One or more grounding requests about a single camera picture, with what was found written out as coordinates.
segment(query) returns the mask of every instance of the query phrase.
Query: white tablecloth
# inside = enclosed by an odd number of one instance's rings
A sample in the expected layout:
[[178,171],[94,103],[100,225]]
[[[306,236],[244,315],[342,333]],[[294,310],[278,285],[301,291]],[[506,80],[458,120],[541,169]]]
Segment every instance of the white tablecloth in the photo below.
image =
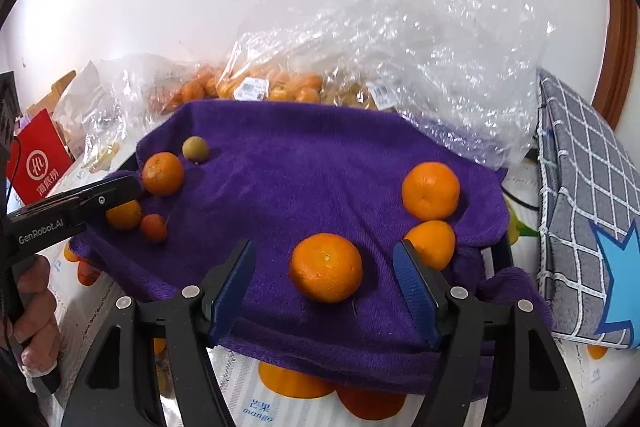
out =
[[[133,151],[133,144],[122,144],[112,162],[111,170],[117,169]],[[56,191],[85,185],[101,179],[105,174],[106,172],[89,174],[86,169],[74,165],[62,178]],[[535,163],[524,162],[519,168],[511,169],[505,180],[505,187],[521,200],[537,204],[537,179]],[[538,227],[538,216],[535,211],[527,210],[517,204],[512,205],[521,221],[532,229]],[[122,295],[121,289],[104,273],[94,285],[82,286],[76,276],[77,264],[64,259],[63,246],[64,243],[60,243],[43,252],[52,266],[50,288],[58,301],[56,318],[62,332],[60,362],[62,385],[53,397],[40,401],[42,412],[51,427],[60,425],[63,407],[91,342],[106,314]],[[538,270],[539,251],[536,238],[521,238],[513,246],[514,262],[535,277]],[[610,349],[602,359],[593,360],[588,355],[584,344],[558,341],[558,346],[574,379],[587,418],[587,425],[604,426],[624,402],[640,377],[640,351]],[[282,427],[291,425],[300,427],[362,425],[364,427],[376,424],[381,427],[404,427],[411,424],[422,399],[418,396],[409,396],[404,408],[394,418],[378,423],[361,421],[346,411],[335,393],[315,400],[286,398],[272,393],[262,385],[257,377],[255,360],[231,353],[221,347],[213,350],[210,357],[232,416],[236,424],[242,427],[255,427],[265,422]],[[162,397],[167,425],[181,427],[177,404],[174,399],[171,399],[170,393],[168,395],[169,397]],[[252,414],[254,410],[252,404],[258,403],[262,407],[262,417]],[[466,427],[481,424],[484,403],[485,401],[479,401],[472,404]],[[87,419],[87,424],[90,425],[90,419]]]

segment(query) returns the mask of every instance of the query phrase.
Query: human hand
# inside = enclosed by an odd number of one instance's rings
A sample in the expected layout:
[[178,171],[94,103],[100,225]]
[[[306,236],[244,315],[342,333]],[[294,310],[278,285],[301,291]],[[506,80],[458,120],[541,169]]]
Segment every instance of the human hand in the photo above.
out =
[[47,258],[36,255],[33,266],[20,275],[18,290],[33,294],[33,297],[13,328],[11,325],[8,328],[19,343],[31,337],[31,342],[22,352],[22,363],[28,369],[43,372],[51,368],[60,350],[60,330],[53,315],[56,311],[56,298],[47,289],[49,271]]

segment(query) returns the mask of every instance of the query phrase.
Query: barcode sticker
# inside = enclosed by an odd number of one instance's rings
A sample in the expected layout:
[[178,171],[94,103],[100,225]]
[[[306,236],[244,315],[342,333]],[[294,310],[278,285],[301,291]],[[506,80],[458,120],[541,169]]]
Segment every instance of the barcode sticker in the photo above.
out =
[[261,102],[269,90],[269,81],[263,78],[246,77],[242,84],[236,87],[234,98],[236,100],[249,100]]
[[373,97],[373,102],[380,111],[395,107],[398,103],[395,93],[381,82],[367,82],[369,92]]

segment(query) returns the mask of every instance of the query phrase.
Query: gray plaid cloth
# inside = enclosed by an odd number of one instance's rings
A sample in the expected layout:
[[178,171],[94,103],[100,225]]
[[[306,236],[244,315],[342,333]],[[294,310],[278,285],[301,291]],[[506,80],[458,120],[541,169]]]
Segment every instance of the gray plaid cloth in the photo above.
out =
[[640,216],[640,174],[588,102],[544,70],[538,79],[540,293],[551,304],[555,336],[628,347],[628,330],[594,334],[609,274],[589,222],[621,241],[631,221]]

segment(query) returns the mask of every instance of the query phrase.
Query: white plastic bag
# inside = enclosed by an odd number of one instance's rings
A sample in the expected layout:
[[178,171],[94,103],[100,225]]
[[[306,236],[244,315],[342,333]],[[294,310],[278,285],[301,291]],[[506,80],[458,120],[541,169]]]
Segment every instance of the white plastic bag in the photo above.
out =
[[211,66],[159,55],[89,61],[65,89],[53,120],[82,165],[99,168],[124,139],[139,140],[182,103],[205,98],[214,74]]
[[522,0],[263,0],[241,26],[218,94],[303,102],[305,79],[319,77],[309,101],[393,107],[436,142],[497,169],[529,148],[551,31]]

